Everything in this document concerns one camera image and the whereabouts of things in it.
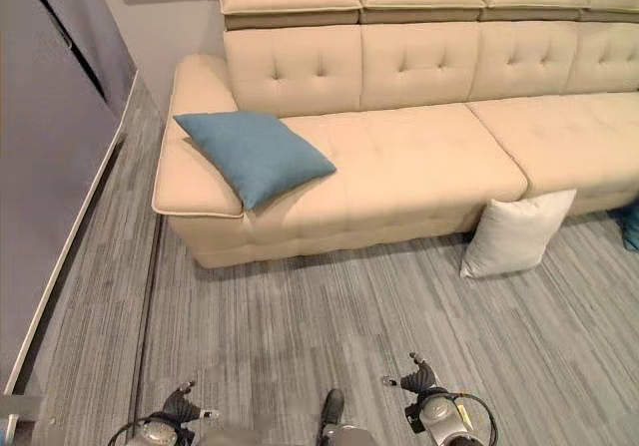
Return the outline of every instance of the throw pillow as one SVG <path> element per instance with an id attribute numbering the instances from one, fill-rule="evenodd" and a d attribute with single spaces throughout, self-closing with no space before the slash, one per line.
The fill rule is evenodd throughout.
<path id="1" fill-rule="evenodd" d="M 248 210 L 335 171 L 315 147 L 269 114 L 239 111 L 174 119 L 220 169 Z"/>
<path id="2" fill-rule="evenodd" d="M 478 278 L 538 265 L 568 213 L 576 190 L 519 202 L 491 200 L 461 263 L 461 276 Z"/>
<path id="3" fill-rule="evenodd" d="M 630 207 L 623 220 L 623 244 L 630 251 L 639 251 L 639 201 Z"/>

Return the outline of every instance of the gray carpet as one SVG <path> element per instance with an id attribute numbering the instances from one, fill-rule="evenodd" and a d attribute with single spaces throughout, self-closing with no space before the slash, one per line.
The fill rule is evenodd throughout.
<path id="1" fill-rule="evenodd" d="M 104 445 L 127 419 L 163 124 L 143 86 L 127 115 L 65 284 L 38 445 Z M 220 409 L 222 424 L 310 446 L 338 386 L 346 419 L 381 446 L 425 445 L 403 419 L 410 395 L 379 381 L 412 371 L 417 350 L 442 385 L 493 407 L 500 444 L 637 444 L 639 255 L 615 221 L 569 220 L 539 267 L 494 279 L 459 278 L 463 249 L 451 235 L 205 270 L 165 230 L 140 414 L 195 378 L 194 401 Z M 475 425 L 486 432 L 485 418 Z"/>
<path id="2" fill-rule="evenodd" d="M 142 410 L 184 379 L 263 444 L 311 445 L 323 396 L 380 445 L 429 444 L 383 374 L 421 352 L 493 406 L 504 445 L 637 444 L 639 256 L 606 214 L 567 221 L 535 270 L 458 276 L 461 235 L 205 270 L 166 231 Z M 480 431 L 487 431 L 479 419 Z"/>
<path id="3" fill-rule="evenodd" d="M 127 422 L 156 216 L 153 167 L 164 122 L 138 82 L 124 142 L 62 287 L 68 304 L 55 346 L 38 446 L 106 445 Z"/>

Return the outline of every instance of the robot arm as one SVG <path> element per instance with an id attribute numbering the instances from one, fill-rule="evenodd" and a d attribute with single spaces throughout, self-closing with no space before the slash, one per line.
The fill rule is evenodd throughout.
<path id="1" fill-rule="evenodd" d="M 437 446 L 484 446 L 479 438 L 468 431 L 455 402 L 459 398 L 469 398 L 479 402 L 488 413 L 488 446 L 497 444 L 497 425 L 486 403 L 471 394 L 450 393 L 437 386 L 435 374 L 426 361 L 417 353 L 410 353 L 410 357 L 418 370 L 401 378 L 400 386 L 417 395 L 416 401 L 404 410 L 413 432 L 418 434 L 428 431 Z M 397 386 L 396 381 L 388 378 L 384 378 L 383 382 L 389 386 Z"/>
<path id="2" fill-rule="evenodd" d="M 161 411 L 156 411 L 146 418 L 138 420 L 142 423 L 139 433 L 127 442 L 127 446 L 190 446 L 195 433 L 183 424 L 200 418 L 218 417 L 218 411 L 201 409 L 186 398 L 195 381 L 180 385 L 169 395 Z M 133 426 L 129 423 L 111 438 L 109 446 L 115 446 L 118 436 Z"/>

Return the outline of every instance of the blue pillow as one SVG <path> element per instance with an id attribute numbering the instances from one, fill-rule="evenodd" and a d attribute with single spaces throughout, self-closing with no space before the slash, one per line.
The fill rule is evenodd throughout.
<path id="1" fill-rule="evenodd" d="M 623 222 L 623 244 L 630 251 L 639 251 L 639 201 L 626 212 Z"/>
<path id="2" fill-rule="evenodd" d="M 254 112 L 174 117 L 220 169 L 246 209 L 332 174 L 334 165 L 277 118 Z"/>

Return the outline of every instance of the white pillow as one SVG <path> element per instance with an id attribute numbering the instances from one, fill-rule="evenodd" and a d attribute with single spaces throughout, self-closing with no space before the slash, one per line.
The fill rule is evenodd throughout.
<path id="1" fill-rule="evenodd" d="M 576 193 L 566 190 L 512 203 L 491 200 L 461 262 L 461 276 L 478 278 L 540 264 Z"/>

